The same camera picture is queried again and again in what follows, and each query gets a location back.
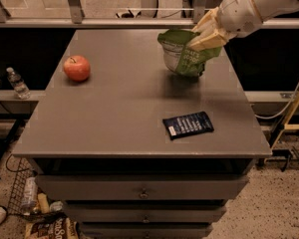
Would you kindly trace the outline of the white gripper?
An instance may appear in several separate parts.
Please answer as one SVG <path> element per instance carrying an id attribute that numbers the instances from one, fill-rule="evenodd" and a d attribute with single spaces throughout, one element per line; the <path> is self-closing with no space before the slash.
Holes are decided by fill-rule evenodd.
<path id="1" fill-rule="evenodd" d="M 222 0 L 191 29 L 195 37 L 186 46 L 194 51 L 222 47 L 230 36 L 244 38 L 261 25 L 262 17 L 254 0 Z"/>

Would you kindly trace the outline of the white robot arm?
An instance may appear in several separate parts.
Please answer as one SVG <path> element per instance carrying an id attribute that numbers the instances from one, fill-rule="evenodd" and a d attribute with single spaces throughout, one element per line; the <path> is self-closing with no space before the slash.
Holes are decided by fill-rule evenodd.
<path id="1" fill-rule="evenodd" d="M 222 0 L 193 27 L 197 34 L 187 43 L 194 51 L 222 47 L 233 38 L 244 38 L 264 22 L 299 11 L 299 0 Z"/>

